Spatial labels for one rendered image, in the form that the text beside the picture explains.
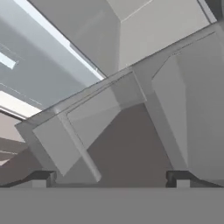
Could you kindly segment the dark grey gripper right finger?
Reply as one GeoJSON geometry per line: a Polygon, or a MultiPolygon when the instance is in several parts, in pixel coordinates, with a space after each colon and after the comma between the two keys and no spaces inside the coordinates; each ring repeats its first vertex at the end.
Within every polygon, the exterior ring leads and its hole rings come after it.
{"type": "Polygon", "coordinates": [[[177,188],[178,182],[180,180],[189,180],[190,181],[190,187],[196,188],[196,187],[210,187],[210,188],[221,188],[221,185],[205,181],[203,179],[200,179],[190,173],[189,171],[167,171],[166,174],[166,188],[177,188]]]}

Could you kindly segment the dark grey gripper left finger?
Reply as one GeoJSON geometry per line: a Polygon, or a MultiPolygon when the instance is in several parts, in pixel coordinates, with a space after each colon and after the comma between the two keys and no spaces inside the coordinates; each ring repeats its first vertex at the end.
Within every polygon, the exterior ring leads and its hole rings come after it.
{"type": "Polygon", "coordinates": [[[1,184],[0,188],[48,188],[55,183],[56,171],[34,171],[26,177],[1,184]]]}

